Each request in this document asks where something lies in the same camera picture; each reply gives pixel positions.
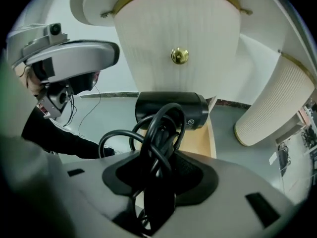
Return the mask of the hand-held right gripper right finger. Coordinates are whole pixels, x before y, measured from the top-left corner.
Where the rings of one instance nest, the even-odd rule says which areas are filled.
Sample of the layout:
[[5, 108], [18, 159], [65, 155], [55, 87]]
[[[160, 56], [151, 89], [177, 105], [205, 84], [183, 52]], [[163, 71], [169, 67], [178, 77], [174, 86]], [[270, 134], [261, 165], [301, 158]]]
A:
[[[185, 152], [184, 155], [210, 165], [218, 175], [218, 186], [204, 202], [177, 207], [154, 234], [156, 238], [267, 238], [277, 234], [295, 211], [295, 205], [264, 178], [227, 161]], [[259, 193], [279, 218], [265, 228], [246, 196]]]

